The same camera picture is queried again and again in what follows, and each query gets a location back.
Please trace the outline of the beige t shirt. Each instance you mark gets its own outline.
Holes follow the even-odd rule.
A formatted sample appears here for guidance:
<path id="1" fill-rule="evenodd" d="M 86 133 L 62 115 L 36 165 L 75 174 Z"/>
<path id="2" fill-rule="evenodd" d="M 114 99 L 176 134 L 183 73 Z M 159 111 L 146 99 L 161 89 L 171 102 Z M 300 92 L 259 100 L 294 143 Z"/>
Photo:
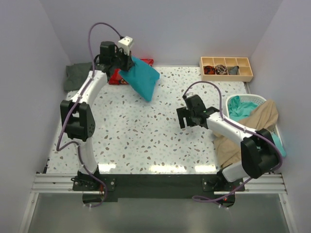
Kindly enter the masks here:
<path id="1" fill-rule="evenodd" d="M 256 130 L 267 129 L 271 133 L 273 141 L 281 152 L 281 155 L 283 157 L 286 156 L 280 138 L 273 133 L 278 119 L 278 111 L 274 101 L 267 100 L 261 105 L 253 103 L 245 104 L 234 97 L 228 104 L 228 110 L 229 118 L 239 124 Z M 215 136 L 213 144 L 220 166 L 224 168 L 230 164 L 239 162 L 241 160 L 240 146 L 215 131 L 213 134 Z"/>

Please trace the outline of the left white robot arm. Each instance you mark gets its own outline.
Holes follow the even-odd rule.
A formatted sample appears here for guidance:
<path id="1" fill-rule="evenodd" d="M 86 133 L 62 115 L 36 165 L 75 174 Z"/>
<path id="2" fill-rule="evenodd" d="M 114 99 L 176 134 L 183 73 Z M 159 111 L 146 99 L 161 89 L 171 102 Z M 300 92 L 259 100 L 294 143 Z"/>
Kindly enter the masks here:
<path id="1" fill-rule="evenodd" d="M 131 46 L 132 39 L 129 37 L 123 37 L 117 43 L 102 42 L 100 53 L 94 57 L 85 82 L 70 100 L 63 100 L 60 104 L 61 134 L 65 133 L 76 145 L 80 165 L 77 176 L 72 180 L 89 190 L 98 189 L 102 183 L 92 148 L 96 124 L 91 107 L 116 69 L 128 71 L 134 65 Z"/>

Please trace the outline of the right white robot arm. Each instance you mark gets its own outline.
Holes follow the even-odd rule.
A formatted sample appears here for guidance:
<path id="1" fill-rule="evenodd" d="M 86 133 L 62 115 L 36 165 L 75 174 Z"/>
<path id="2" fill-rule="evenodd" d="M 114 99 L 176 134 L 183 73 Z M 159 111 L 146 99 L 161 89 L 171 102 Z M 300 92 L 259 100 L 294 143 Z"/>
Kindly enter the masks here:
<path id="1" fill-rule="evenodd" d="M 183 99 L 186 106 L 176 110 L 181 129 L 186 126 L 210 129 L 240 147 L 241 161 L 217 173 L 216 184 L 219 189 L 227 191 L 234 181 L 247 176 L 257 179 L 281 164 L 282 156 L 267 129 L 255 130 L 243 126 L 223 115 L 219 109 L 205 107 L 198 95 L 184 96 Z"/>

